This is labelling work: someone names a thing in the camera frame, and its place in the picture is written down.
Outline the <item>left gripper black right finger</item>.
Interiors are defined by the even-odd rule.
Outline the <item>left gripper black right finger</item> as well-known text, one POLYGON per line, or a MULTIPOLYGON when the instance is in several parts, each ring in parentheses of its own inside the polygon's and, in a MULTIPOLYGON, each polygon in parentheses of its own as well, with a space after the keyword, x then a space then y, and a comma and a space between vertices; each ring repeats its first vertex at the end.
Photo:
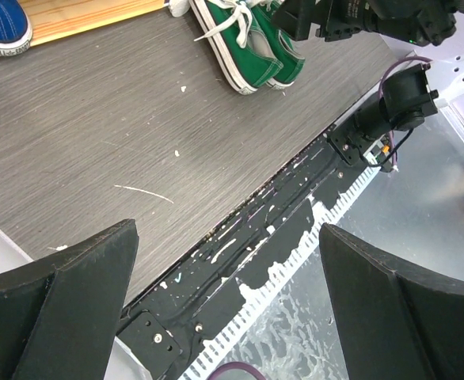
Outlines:
POLYGON ((325 223, 321 262, 351 379, 464 379, 464 281, 325 223))

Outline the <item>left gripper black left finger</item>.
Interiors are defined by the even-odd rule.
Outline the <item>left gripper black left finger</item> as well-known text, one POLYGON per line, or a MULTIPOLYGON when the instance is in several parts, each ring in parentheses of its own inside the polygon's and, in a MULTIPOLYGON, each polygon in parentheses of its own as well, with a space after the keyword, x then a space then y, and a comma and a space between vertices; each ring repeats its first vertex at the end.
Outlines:
POLYGON ((125 219, 0 273, 0 379, 103 379, 138 245, 125 219))

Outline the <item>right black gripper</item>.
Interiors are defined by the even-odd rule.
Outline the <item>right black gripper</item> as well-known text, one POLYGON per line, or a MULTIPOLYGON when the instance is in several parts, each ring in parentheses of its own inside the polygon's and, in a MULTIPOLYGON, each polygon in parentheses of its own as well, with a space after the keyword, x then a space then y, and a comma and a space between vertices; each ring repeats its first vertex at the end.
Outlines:
POLYGON ((456 32, 464 1, 371 1, 374 31, 416 46, 439 46, 456 32))

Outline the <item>green sneaker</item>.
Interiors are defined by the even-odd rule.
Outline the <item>green sneaker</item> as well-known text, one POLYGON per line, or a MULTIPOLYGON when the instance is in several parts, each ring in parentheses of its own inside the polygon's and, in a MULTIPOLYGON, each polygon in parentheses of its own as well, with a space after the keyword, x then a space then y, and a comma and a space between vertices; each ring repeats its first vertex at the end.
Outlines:
POLYGON ((282 1, 251 1, 249 4, 274 56, 283 65, 282 69, 268 80, 268 85, 273 89, 285 90, 293 85, 301 73, 305 59, 294 49, 288 34, 272 23, 272 17, 282 1))
POLYGON ((189 3, 230 86, 241 95, 255 93, 282 68, 267 36, 245 1, 189 3))

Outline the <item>blue sneaker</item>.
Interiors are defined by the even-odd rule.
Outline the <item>blue sneaker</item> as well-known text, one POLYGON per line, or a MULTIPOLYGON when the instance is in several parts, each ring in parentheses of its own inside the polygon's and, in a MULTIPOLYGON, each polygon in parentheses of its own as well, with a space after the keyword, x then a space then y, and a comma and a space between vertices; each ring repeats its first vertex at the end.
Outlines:
POLYGON ((0 0, 0 56, 14 56, 30 48, 33 29, 17 0, 0 0))

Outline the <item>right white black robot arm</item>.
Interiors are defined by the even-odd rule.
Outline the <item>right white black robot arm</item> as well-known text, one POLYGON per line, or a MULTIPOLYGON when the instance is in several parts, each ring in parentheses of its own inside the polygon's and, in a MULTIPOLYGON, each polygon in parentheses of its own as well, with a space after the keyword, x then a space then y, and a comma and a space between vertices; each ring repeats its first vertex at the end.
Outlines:
MULTIPOLYGON (((272 23, 293 40, 307 40, 311 25, 327 42, 373 32, 418 47, 439 46, 456 31, 464 1, 285 1, 272 23)), ((389 72, 378 99, 367 102, 329 134, 328 142, 349 165, 392 131, 410 136, 424 120, 464 95, 464 55, 389 72)))

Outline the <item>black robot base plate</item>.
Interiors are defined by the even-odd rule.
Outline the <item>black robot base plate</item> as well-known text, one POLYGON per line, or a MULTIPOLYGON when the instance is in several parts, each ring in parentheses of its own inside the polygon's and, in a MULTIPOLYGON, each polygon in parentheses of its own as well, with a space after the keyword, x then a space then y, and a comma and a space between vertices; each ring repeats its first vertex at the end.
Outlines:
POLYGON ((205 378, 376 174, 316 138, 125 306, 119 340, 154 379, 205 378))

